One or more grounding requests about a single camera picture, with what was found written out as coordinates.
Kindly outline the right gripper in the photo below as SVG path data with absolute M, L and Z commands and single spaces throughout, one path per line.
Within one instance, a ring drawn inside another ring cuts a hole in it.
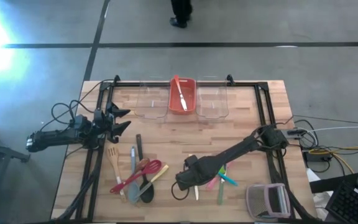
M 204 185 L 212 180 L 220 168 L 222 161 L 216 156 L 187 157 L 184 161 L 185 170 L 175 176 L 180 190 L 186 190 L 196 185 Z

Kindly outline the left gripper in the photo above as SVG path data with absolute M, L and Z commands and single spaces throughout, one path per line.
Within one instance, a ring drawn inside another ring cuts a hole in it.
M 106 110 L 107 112 L 104 113 L 102 109 L 96 108 L 94 111 L 93 123 L 96 125 L 96 129 L 99 134 L 106 134 L 107 139 L 110 142 L 117 144 L 119 142 L 119 136 L 121 136 L 126 128 L 131 124 L 131 121 L 125 121 L 121 124 L 113 124 L 112 115 L 115 118 L 121 118 L 131 111 L 129 109 L 119 109 L 112 101 L 107 102 Z

